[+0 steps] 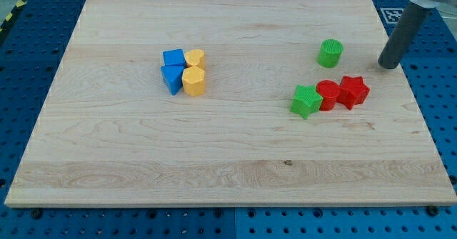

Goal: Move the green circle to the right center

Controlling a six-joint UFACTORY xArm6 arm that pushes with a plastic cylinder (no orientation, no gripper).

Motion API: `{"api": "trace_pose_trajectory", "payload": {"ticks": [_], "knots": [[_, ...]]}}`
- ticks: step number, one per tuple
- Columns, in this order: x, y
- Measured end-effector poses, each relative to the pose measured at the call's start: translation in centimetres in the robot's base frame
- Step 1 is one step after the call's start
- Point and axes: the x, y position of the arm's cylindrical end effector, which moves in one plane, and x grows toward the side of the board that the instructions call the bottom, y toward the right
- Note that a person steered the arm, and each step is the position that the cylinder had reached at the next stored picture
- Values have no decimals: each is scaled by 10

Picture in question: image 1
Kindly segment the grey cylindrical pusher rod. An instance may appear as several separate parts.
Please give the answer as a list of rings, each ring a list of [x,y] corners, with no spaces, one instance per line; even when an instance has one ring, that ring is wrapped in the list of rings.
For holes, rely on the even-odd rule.
[[[431,9],[409,3],[384,46],[378,64],[385,69],[395,69],[411,45],[414,37],[427,19]]]

